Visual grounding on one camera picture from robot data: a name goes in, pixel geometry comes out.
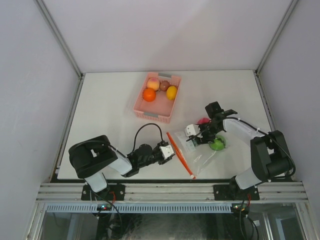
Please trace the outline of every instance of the tabletop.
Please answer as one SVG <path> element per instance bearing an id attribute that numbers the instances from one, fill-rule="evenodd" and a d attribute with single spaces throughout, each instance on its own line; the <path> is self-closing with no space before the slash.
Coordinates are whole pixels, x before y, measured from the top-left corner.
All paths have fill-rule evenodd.
<path id="1" fill-rule="evenodd" d="M 166 132 L 183 131 L 189 125 L 207 117 L 205 106 L 218 101 L 224 110 L 233 109 L 242 119 L 270 131 L 267 114 L 252 70 L 167 71 L 181 76 L 179 94 L 169 124 L 156 122 L 163 138 Z M 74 144 L 106 135 L 122 153 L 131 152 L 137 130 L 152 121 L 137 118 L 133 107 L 147 72 L 87 73 L 84 78 L 67 143 L 58 172 L 60 180 L 78 179 L 69 161 L 68 150 Z M 197 179 L 229 179 L 249 168 L 250 148 L 231 133 L 224 133 L 228 148 L 214 156 Z M 136 147 L 160 142 L 159 130 L 147 126 L 140 131 Z M 115 170 L 105 167 L 102 172 L 109 180 L 125 179 Z M 128 180 L 189 180 L 190 175 L 174 156 L 164 165 L 157 163 L 140 169 Z"/>

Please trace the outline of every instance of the transparent plastic bag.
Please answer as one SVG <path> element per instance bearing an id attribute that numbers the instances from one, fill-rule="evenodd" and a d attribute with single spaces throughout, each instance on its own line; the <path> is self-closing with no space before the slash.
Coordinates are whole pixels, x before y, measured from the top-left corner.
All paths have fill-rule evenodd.
<path id="1" fill-rule="evenodd" d="M 228 147 L 226 136 L 223 132 L 216 135 L 216 140 L 223 143 L 223 149 L 213 150 L 212 143 L 198 145 L 195 140 L 189 140 L 184 129 L 170 131 L 167 133 L 169 140 L 176 151 L 177 157 L 192 179 L 195 179 L 218 155 L 223 154 Z"/>

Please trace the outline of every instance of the yellow lemon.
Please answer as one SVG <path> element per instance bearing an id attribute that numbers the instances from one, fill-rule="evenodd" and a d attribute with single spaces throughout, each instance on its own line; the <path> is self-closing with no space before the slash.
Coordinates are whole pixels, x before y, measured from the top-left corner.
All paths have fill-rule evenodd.
<path id="1" fill-rule="evenodd" d="M 169 100 L 175 100 L 176 95 L 177 95 L 177 91 L 178 91 L 178 89 L 175 86 L 168 87 L 168 89 L 166 90 L 166 97 Z"/>

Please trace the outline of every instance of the pink basket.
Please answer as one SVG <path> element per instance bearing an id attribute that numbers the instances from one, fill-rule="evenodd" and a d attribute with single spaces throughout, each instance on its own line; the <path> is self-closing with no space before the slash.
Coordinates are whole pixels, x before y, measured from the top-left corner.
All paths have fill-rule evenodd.
<path id="1" fill-rule="evenodd" d="M 175 100 L 169 100 L 165 91 L 157 91 L 154 101 L 145 101 L 143 99 L 143 92 L 146 89 L 147 82 L 150 78 L 157 78 L 160 82 L 168 81 L 171 86 L 176 86 L 178 88 L 178 91 L 176 93 Z M 166 124 L 170 123 L 172 112 L 174 110 L 174 106 L 180 89 L 180 81 L 180 76 L 149 72 L 144 80 L 141 91 L 133 107 L 135 115 L 143 119 L 155 120 Z"/>

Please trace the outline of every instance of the orange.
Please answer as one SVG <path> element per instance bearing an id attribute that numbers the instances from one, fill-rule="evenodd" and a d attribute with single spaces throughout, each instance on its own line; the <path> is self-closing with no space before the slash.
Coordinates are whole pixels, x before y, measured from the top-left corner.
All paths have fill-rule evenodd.
<path id="1" fill-rule="evenodd" d="M 153 100 L 156 99 L 156 91 L 152 88 L 146 88 L 143 91 L 143 99 L 146 100 L 147 102 L 152 102 Z"/>

